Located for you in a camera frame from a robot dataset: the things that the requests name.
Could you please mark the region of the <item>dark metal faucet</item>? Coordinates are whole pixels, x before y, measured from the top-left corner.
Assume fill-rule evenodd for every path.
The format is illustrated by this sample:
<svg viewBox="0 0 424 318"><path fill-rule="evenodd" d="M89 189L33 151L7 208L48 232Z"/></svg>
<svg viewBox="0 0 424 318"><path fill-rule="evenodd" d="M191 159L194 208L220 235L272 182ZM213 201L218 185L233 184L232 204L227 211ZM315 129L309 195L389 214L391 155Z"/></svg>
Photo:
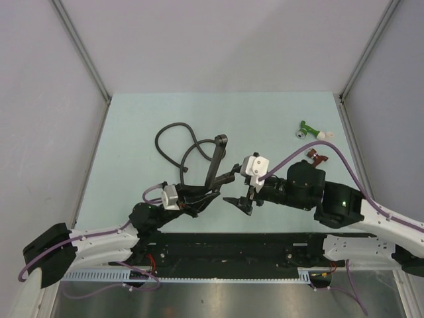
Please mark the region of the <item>dark metal faucet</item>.
<svg viewBox="0 0 424 318"><path fill-rule="evenodd" d="M204 183L204 186L207 189L211 189L213 187L215 177L217 175L221 160L223 159L227 143L228 137L225 134L217 135L214 139L215 149Z"/></svg>

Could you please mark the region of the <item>green tap white elbow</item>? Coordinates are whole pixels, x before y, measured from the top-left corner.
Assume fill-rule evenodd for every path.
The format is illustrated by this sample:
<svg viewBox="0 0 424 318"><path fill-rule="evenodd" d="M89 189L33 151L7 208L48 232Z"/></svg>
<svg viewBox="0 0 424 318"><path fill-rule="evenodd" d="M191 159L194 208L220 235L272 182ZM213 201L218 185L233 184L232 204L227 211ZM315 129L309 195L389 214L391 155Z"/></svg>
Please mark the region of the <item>green tap white elbow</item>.
<svg viewBox="0 0 424 318"><path fill-rule="evenodd" d="M300 121L299 129L295 133L297 138L304 139L307 135L311 134L317 140L329 140L335 135L333 132L318 131L309 126L305 121Z"/></svg>

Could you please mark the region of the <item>brown tap white elbow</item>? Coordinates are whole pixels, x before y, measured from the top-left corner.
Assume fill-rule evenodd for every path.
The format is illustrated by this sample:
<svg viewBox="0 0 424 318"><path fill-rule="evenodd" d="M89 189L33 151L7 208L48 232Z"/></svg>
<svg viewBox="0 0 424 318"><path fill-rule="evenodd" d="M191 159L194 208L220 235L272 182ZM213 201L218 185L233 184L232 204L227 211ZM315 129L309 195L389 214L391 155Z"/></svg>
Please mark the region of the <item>brown tap white elbow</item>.
<svg viewBox="0 0 424 318"><path fill-rule="evenodd" d="M306 152L306 156L312 160L312 166L314 168L318 167L318 165L322 164L323 162L326 162L329 158L324 155L320 155L316 149L310 148Z"/></svg>

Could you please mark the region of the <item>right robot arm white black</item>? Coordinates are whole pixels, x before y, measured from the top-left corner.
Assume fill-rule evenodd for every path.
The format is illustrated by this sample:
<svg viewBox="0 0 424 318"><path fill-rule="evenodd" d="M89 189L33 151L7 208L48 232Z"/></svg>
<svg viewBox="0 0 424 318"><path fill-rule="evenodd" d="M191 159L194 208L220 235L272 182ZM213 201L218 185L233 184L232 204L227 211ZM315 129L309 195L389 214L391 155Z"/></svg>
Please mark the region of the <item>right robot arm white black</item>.
<svg viewBox="0 0 424 318"><path fill-rule="evenodd" d="M353 227L394 244L390 259L414 276L423 276L423 223L396 213L369 197L361 188L326 181L325 171L302 160L279 178L266 172L264 158L249 157L243 163L248 192L224 200L247 215L266 202L313 211L315 221L330 229Z"/></svg>

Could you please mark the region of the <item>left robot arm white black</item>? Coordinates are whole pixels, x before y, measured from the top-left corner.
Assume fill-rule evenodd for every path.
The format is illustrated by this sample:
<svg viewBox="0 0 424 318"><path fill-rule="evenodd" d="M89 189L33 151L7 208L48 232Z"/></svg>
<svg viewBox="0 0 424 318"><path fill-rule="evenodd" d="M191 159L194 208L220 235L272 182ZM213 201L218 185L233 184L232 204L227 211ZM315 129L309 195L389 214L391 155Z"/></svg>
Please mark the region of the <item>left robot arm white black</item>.
<svg viewBox="0 0 424 318"><path fill-rule="evenodd" d="M219 197L221 187L234 180L227 173L203 186L156 184L143 194L158 189L160 197L144 197L133 207L127 221L109 229L78 231L57 223L24 247L25 267L18 280L25 282L34 270L40 270L40 286L47 288L76 269L109 262L140 264L146 257L148 239L159 228L182 215L198 217Z"/></svg>

